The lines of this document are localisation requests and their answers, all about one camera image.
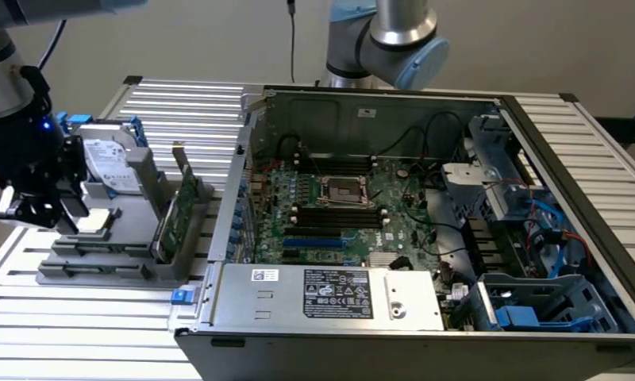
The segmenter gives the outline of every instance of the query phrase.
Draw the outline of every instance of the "motherboard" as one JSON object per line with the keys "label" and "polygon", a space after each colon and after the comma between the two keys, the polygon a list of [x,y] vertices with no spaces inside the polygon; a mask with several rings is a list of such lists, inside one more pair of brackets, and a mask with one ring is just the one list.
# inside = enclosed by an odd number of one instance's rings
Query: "motherboard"
{"label": "motherboard", "polygon": [[282,162],[253,174],[254,262],[390,267],[405,257],[405,267],[437,269],[424,185],[412,164],[384,160],[365,173],[334,174],[330,168],[315,162],[307,171]]}

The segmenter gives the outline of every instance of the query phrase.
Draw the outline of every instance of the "power supply label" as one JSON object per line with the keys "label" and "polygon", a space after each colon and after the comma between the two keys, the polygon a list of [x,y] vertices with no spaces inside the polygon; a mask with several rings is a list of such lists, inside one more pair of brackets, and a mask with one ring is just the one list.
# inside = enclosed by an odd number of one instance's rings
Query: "power supply label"
{"label": "power supply label", "polygon": [[305,315],[315,319],[374,319],[370,273],[305,270]]}

